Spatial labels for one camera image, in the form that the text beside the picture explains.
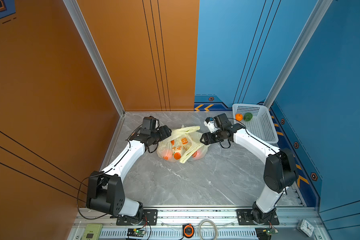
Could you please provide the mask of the printed translucent plastic bag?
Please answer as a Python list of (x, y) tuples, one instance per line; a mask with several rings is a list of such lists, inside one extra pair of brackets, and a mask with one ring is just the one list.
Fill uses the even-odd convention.
[(159, 142), (156, 150), (158, 157), (181, 164), (202, 159), (207, 154), (209, 146), (200, 142), (202, 133), (198, 130), (200, 126), (182, 126), (180, 129), (172, 130), (169, 138)]

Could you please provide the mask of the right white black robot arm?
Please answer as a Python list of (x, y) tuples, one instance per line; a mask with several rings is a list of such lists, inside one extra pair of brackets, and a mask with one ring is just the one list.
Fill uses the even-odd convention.
[(293, 185), (298, 178), (294, 154), (288, 150), (281, 150), (252, 135), (241, 124), (232, 125), (230, 122), (218, 125), (215, 121), (204, 122), (209, 129), (200, 139), (204, 145), (215, 143), (236, 143), (249, 150), (265, 164), (263, 179), (265, 187), (260, 197), (252, 206), (251, 215), (257, 225), (271, 222), (276, 215), (276, 205), (281, 196)]

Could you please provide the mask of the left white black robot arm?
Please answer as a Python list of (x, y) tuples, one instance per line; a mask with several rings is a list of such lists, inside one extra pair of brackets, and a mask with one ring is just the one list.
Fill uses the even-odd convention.
[(169, 138), (172, 130), (164, 125), (150, 130), (137, 128), (127, 139), (124, 150), (100, 172), (88, 177), (86, 207), (104, 215), (125, 217), (133, 224), (143, 220), (143, 203), (126, 197), (124, 179), (134, 163), (152, 145)]

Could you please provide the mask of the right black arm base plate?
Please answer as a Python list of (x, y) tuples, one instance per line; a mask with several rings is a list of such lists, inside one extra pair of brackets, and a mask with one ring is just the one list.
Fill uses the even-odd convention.
[(280, 224), (276, 208), (269, 213), (263, 213), (258, 209), (238, 209), (236, 214), (240, 226), (268, 224), (278, 226)]

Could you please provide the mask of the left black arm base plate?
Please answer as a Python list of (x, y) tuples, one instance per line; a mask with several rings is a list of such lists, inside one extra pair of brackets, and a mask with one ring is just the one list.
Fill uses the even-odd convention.
[(155, 226), (158, 219), (157, 209), (143, 209), (134, 217), (122, 216), (117, 219), (117, 226)]

